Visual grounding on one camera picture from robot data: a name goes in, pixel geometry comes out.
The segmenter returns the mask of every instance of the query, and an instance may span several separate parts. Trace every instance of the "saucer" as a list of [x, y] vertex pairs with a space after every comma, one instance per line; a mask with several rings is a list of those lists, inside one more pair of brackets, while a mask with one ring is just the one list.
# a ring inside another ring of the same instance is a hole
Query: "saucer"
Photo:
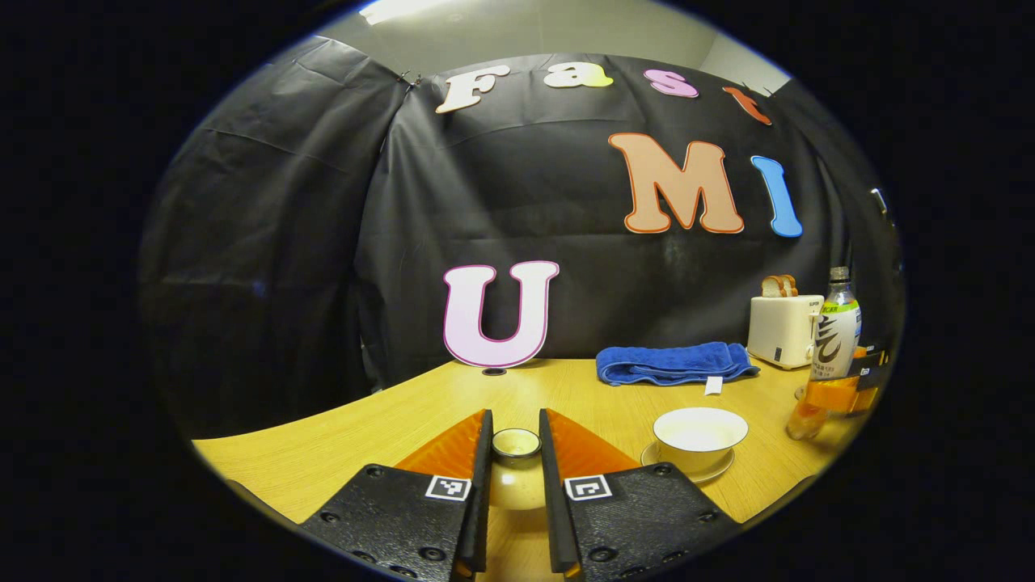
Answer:
[[[709, 471], [702, 472], [702, 473], [687, 474], [686, 476], [687, 476], [687, 478], [690, 479], [691, 483], [704, 483], [706, 481], [713, 479], [713, 478], [717, 477], [718, 475], [724, 473], [726, 470], [729, 469], [731, 465], [733, 465], [733, 460], [734, 460], [735, 457], [736, 457], [736, 455], [734, 455], [733, 449], [731, 448], [730, 453], [727, 453], [726, 457], [723, 457], [717, 463], [717, 465], [716, 465], [716, 467], [714, 469], [711, 469]], [[654, 442], [648, 444], [644, 448], [643, 453], [640, 454], [640, 464], [641, 465], [643, 465], [643, 466], [646, 467], [647, 465], [653, 465], [655, 463], [660, 463], [660, 461], [657, 460], [657, 441], [656, 440]]]

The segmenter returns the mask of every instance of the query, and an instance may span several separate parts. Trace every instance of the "wall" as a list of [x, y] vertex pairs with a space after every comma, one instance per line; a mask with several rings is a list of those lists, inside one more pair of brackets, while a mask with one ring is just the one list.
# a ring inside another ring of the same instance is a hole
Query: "wall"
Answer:
[[717, 31], [652, 0], [453, 0], [371, 26], [346, 14], [320, 34], [396, 72], [430, 77], [494, 59], [552, 53], [640, 57], [700, 68]]
[[721, 32], [699, 67], [705, 72], [729, 79], [763, 95], [774, 93], [791, 77], [775, 64]]

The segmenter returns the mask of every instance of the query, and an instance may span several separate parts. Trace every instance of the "bottle label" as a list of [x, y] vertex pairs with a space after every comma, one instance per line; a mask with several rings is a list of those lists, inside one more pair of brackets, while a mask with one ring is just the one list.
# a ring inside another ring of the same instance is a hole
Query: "bottle label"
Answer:
[[847, 375], [861, 331], [862, 312], [858, 301], [844, 305], [823, 303], [816, 321], [812, 379], [840, 378]]

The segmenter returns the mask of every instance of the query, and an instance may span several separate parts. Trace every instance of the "letter m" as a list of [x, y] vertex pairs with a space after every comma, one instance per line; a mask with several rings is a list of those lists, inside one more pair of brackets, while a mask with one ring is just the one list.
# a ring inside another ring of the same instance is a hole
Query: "letter m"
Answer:
[[705, 202], [701, 226], [709, 232], [733, 234], [744, 230], [726, 177], [722, 149], [708, 142], [690, 142], [680, 168], [654, 138], [644, 134], [615, 134], [608, 143], [621, 150], [629, 169], [632, 212], [625, 226], [632, 232], [669, 230], [672, 220], [661, 211], [658, 193], [664, 197], [684, 229], [693, 226], [698, 200]]

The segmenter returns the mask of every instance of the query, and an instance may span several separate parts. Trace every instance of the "white toaster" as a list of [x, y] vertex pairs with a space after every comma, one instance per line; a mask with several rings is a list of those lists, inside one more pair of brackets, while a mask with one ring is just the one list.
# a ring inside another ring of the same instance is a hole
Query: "white toaster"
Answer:
[[790, 370], [812, 361], [816, 318], [823, 295], [752, 297], [747, 352]]

